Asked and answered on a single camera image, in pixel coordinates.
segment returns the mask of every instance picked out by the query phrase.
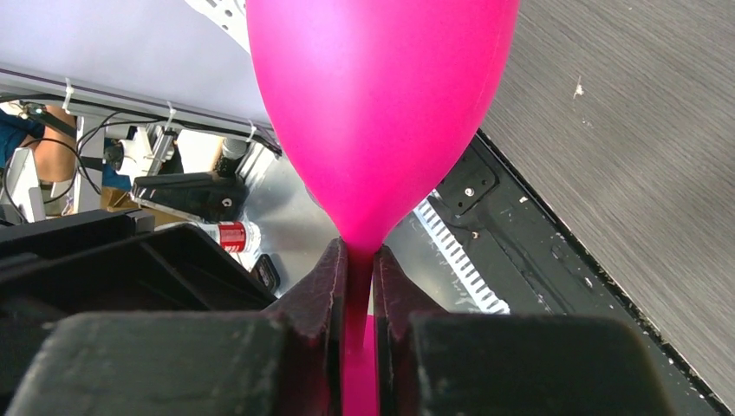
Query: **white comb-like strip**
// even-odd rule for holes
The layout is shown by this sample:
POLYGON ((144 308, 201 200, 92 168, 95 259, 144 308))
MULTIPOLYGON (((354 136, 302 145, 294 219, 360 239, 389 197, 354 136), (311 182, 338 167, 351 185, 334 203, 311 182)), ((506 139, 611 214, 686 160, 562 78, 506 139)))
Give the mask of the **white comb-like strip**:
POLYGON ((439 247, 442 256, 449 263, 452 271, 465 286, 480 310, 486 314, 508 315, 511 312, 511 307, 508 306, 507 302, 497 297, 495 292, 487 286, 487 283, 465 253, 465 249, 462 248, 462 244, 446 228, 444 221, 441 220, 428 199, 424 199, 419 206, 414 208, 413 213, 432 237, 433 242, 439 247))

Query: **white sheet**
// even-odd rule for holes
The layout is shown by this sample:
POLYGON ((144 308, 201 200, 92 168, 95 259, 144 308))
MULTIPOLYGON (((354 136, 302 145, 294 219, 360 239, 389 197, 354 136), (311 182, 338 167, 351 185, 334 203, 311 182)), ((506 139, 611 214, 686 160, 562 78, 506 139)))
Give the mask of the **white sheet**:
POLYGON ((181 0, 0 4, 0 67, 268 120, 250 56, 181 0))

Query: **gray wooden table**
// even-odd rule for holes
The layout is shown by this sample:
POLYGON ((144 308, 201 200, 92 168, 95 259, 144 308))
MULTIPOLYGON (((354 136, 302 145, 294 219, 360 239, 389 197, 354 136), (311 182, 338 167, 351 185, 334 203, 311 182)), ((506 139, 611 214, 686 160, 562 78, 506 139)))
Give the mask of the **gray wooden table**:
POLYGON ((735 2, 525 0, 484 130, 735 407, 735 2))

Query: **person's arm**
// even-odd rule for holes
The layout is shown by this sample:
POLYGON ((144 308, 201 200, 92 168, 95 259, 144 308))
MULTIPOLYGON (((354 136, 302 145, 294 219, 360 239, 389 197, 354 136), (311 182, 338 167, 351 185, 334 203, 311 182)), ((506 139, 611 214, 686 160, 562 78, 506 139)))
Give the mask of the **person's arm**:
MULTIPOLYGON (((74 116, 66 114, 59 107, 46 106, 46 111, 55 116, 57 119, 76 126, 74 116)), ((45 139, 59 140, 66 143, 73 149, 76 149, 76 139, 61 134, 53 128, 46 127, 43 133, 45 139)), ((31 142, 34 138, 27 137, 23 144, 31 142)), ((69 180, 74 175, 76 157, 69 149, 53 141, 37 141, 29 145, 33 149, 34 160, 36 162, 36 171, 38 178, 47 182, 63 182, 69 180)))

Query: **black bracket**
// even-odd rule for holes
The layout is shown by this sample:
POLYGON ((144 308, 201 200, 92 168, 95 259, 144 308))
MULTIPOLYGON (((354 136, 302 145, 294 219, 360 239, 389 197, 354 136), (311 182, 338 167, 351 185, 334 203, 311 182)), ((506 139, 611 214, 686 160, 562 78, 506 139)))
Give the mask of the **black bracket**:
POLYGON ((468 146, 453 169, 442 179, 437 192, 452 214, 464 215, 498 183, 498 177, 468 146))
POLYGON ((26 114, 28 115, 29 119, 37 123, 41 123, 46 127, 51 127, 57 132, 64 134, 68 137, 76 139, 76 127, 70 126, 64 121, 61 121, 58 118, 56 118, 53 114, 50 114, 48 111, 46 111, 46 106, 30 103, 30 104, 26 104, 25 107, 26 107, 26 114))

